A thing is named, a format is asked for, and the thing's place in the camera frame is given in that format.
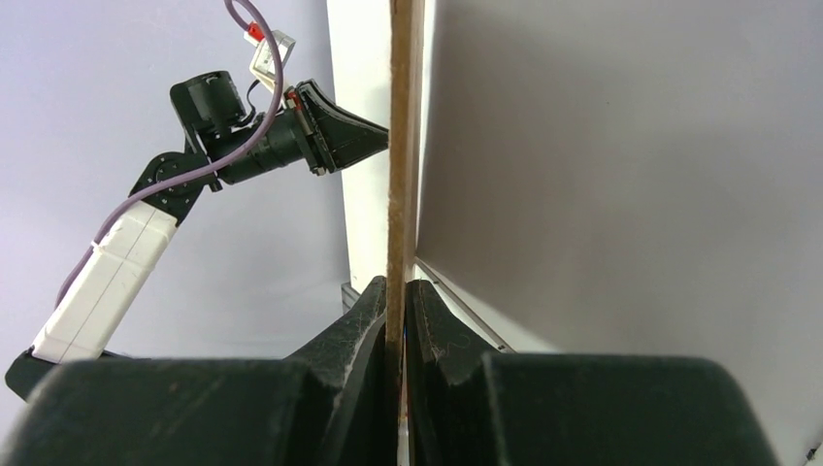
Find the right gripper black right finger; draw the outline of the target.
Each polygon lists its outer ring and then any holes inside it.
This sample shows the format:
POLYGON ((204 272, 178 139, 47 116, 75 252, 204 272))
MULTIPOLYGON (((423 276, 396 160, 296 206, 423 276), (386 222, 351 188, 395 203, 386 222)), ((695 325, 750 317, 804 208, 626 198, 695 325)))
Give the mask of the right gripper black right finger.
POLYGON ((406 290, 416 465, 774 465, 734 378, 692 357, 506 353, 406 290))

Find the brown backing board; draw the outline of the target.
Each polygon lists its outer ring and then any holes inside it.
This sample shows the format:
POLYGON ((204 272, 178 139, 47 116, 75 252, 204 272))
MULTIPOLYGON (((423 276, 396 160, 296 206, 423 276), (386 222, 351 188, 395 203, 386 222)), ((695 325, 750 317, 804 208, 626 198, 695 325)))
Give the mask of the brown backing board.
POLYGON ((413 277, 417 235, 421 101, 423 94, 423 1, 389 3, 391 19, 389 178, 385 288, 386 408, 401 418, 405 291, 413 277))

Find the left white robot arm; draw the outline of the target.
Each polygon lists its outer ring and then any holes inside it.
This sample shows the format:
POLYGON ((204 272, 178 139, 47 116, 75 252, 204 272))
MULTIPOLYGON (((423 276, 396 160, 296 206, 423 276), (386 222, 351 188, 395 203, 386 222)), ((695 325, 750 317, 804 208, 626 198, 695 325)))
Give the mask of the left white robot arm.
POLYGON ((225 71, 177 83, 170 97, 184 149, 150 161, 132 188, 137 202, 91 243, 49 320, 12 363, 5 382, 21 399, 54 366, 106 355, 106 344, 205 189, 299 161, 317 176, 337 173, 388 146, 386 128, 337 106, 312 80, 284 90, 271 124, 243 106, 225 71))

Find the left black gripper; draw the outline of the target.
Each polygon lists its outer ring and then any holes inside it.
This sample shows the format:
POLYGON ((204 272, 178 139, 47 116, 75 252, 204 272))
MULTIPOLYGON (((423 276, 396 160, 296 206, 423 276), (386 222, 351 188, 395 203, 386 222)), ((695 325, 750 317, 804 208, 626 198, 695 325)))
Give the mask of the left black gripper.
MULTIPOLYGON (((215 71, 173 85, 183 152, 215 163, 252 138, 266 117, 245 108, 230 74, 215 71)), ((289 85, 275 119, 243 155, 215 171, 227 184, 305 161, 313 173, 337 173, 388 149, 386 128, 335 104, 314 80, 289 85)))

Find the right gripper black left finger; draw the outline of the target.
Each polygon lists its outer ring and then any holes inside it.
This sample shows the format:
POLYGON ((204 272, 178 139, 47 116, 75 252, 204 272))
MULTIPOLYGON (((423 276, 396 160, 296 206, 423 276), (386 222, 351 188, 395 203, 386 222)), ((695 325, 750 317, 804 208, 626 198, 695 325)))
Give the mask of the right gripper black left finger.
POLYGON ((5 465, 385 465, 386 281, 283 359, 147 359, 54 365, 31 351, 7 372, 26 408, 5 465))

